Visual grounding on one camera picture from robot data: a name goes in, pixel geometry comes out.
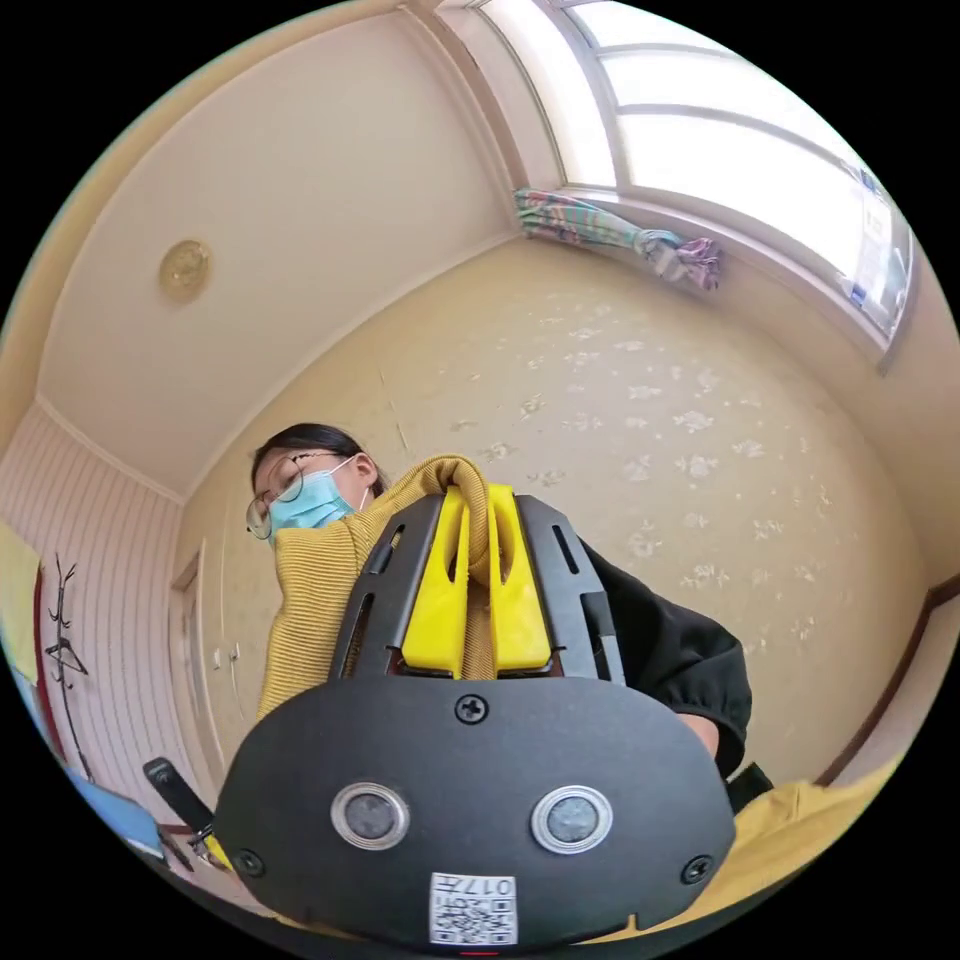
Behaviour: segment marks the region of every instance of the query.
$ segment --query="black jacket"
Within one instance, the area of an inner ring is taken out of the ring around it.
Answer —
[[[607,592],[627,685],[677,713],[712,720],[726,779],[743,760],[753,700],[740,642],[583,546]]]

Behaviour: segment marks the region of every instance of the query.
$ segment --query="blue surgical mask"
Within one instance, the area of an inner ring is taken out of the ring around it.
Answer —
[[[267,539],[271,545],[278,530],[291,527],[296,530],[316,530],[356,513],[343,499],[337,482],[333,479],[337,470],[345,467],[350,460],[344,460],[333,470],[308,473],[303,478],[303,487],[295,500],[274,500],[270,504],[270,536]],[[367,491],[364,491],[363,500],[360,501],[361,509],[366,499]]]

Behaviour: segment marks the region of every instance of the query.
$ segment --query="qr code sticker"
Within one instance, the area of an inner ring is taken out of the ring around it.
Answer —
[[[430,942],[452,947],[516,944],[516,880],[433,874],[430,878]]]

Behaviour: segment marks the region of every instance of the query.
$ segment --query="hand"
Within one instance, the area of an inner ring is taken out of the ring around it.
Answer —
[[[720,730],[712,720],[698,717],[692,713],[678,713],[677,716],[700,738],[710,756],[716,759],[720,747]]]

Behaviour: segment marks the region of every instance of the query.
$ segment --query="striped wall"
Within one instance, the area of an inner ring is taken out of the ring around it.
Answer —
[[[167,608],[180,507],[74,439],[36,404],[0,461],[0,516],[42,557],[42,639],[56,642],[56,552],[77,572],[67,587],[67,636],[89,677],[68,672],[84,755],[101,786],[175,822],[141,767],[163,754],[190,765],[174,709]],[[49,671],[52,662],[44,664]],[[82,772],[59,688],[53,713],[68,763]]]

